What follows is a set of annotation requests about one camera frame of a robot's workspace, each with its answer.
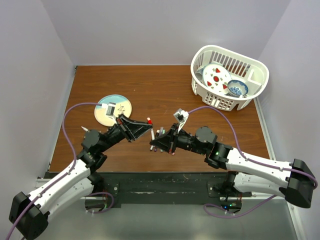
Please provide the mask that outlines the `red-tipped white marker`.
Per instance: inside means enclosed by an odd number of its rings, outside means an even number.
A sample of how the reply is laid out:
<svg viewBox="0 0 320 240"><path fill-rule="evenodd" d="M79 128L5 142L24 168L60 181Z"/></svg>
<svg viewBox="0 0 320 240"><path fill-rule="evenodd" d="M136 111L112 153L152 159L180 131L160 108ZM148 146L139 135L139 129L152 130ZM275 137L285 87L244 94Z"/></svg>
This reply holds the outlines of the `red-tipped white marker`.
<svg viewBox="0 0 320 240"><path fill-rule="evenodd" d="M154 129L152 128L150 132L151 132L151 140L153 141L155 139Z"/></svg>

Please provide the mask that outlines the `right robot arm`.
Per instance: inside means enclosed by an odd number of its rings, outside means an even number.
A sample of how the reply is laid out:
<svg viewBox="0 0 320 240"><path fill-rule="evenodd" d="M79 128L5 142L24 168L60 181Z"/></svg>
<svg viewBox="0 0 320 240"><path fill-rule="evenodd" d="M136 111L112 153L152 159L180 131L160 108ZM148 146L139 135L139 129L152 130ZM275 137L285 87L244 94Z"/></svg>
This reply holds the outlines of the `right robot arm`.
<svg viewBox="0 0 320 240"><path fill-rule="evenodd" d="M175 123L150 144L171 155L177 148L203 155L210 167L230 171L231 175L222 184L223 194L227 196L233 197L238 192L266 193L283 197L300 208L311 207L316 181L303 160L287 162L257 157L220 143L217 138L207 126L191 135Z"/></svg>

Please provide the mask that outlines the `white marker with green end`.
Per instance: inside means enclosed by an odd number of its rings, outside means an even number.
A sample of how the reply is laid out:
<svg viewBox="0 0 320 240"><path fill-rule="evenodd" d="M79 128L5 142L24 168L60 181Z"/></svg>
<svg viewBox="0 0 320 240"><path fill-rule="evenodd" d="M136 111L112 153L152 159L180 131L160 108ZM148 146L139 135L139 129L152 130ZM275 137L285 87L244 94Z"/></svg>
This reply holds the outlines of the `white marker with green end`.
<svg viewBox="0 0 320 240"><path fill-rule="evenodd" d="M160 131L160 135L162 136L165 132L166 132L166 131L165 131L165 129L164 129L164 128L162 128L162 130ZM162 148L162 147L160 148L160 152L161 152L161 153L163 153L163 152L164 152L164 150L163 150L163 148Z"/></svg>

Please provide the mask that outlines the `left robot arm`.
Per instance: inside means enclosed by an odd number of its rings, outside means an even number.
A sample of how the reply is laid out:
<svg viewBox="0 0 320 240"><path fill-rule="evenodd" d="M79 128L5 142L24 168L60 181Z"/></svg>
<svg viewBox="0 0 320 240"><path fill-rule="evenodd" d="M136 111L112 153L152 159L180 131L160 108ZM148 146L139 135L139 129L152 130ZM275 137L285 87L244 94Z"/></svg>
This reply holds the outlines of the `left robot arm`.
<svg viewBox="0 0 320 240"><path fill-rule="evenodd" d="M87 130L82 150L63 171L30 193L13 197L8 217L12 230L17 229L25 240L34 240L63 208L82 197L99 196L104 184L94 175L107 159L104 152L122 140L133 142L152 128L150 119L143 122L120 114L106 132Z"/></svg>

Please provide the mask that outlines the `red pen cap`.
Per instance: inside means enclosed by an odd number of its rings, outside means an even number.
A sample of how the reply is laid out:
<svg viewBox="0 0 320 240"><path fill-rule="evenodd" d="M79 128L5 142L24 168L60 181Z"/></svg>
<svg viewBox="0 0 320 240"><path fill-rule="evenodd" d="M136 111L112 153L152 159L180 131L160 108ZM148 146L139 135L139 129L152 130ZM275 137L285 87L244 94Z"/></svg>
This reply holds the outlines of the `red pen cap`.
<svg viewBox="0 0 320 240"><path fill-rule="evenodd" d="M151 121L151 119L150 119L149 117L147 118L147 123L148 123L148 124L151 124L151 125L153 124L152 121Z"/></svg>

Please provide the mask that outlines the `purple pen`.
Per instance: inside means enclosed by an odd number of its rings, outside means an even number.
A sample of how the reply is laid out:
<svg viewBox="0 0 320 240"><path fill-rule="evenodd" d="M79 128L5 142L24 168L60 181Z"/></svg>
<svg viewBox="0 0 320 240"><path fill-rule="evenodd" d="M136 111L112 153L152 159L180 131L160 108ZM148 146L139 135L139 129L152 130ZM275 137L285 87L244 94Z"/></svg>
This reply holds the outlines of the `purple pen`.
<svg viewBox="0 0 320 240"><path fill-rule="evenodd" d="M160 132L161 132L162 128L163 128L163 127L161 127L161 128L159 129L159 130L160 130ZM161 133L159 133L159 136L161 136ZM159 136L158 136L158 137L159 137ZM157 151L157 149L158 149L157 147L154 147L154 152L156 152L156 151Z"/></svg>

